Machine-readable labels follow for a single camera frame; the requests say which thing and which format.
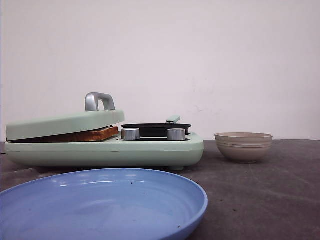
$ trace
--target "table surface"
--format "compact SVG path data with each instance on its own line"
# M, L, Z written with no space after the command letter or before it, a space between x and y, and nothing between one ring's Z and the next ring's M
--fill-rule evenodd
M174 172L199 183L209 204L188 240L320 239L320 141L274 140L254 164L225 159L214 140L201 161ZM88 167L28 167L1 155L1 191ZM169 171L168 168L153 168Z

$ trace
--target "bowl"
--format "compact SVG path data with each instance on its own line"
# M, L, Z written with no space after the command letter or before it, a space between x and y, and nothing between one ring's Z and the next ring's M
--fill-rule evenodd
M252 164L264 157L273 138L271 134L255 132L222 132L214 136L222 155L243 164Z

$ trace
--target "mint green sandwich maker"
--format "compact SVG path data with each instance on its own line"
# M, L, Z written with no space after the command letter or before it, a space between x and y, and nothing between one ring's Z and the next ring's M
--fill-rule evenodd
M104 110L99 110L98 100ZM204 152L203 140L194 132L167 120L173 127L167 137L140 137L139 128L123 128L118 135L97 142L23 142L22 140L97 130L125 120L109 94L88 93L85 112L61 117L9 123L5 152L15 163L42 167L148 167L182 170L196 164Z

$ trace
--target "bread slice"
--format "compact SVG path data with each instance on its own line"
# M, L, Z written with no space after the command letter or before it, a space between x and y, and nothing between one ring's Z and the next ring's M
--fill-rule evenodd
M119 133L117 126L104 127L96 130L73 132L54 136L42 136L12 141L13 143L78 143L99 142Z

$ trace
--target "metal handle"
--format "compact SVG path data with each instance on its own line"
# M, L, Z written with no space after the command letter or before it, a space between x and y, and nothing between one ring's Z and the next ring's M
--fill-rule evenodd
M112 96L100 92L90 92L85 96L85 111L99 111L98 100L103 102L105 111L116 110Z
M179 115L172 115L172 116L168 117L168 119L166 120L166 123L167 124L175 124L180 119L181 119L181 117Z

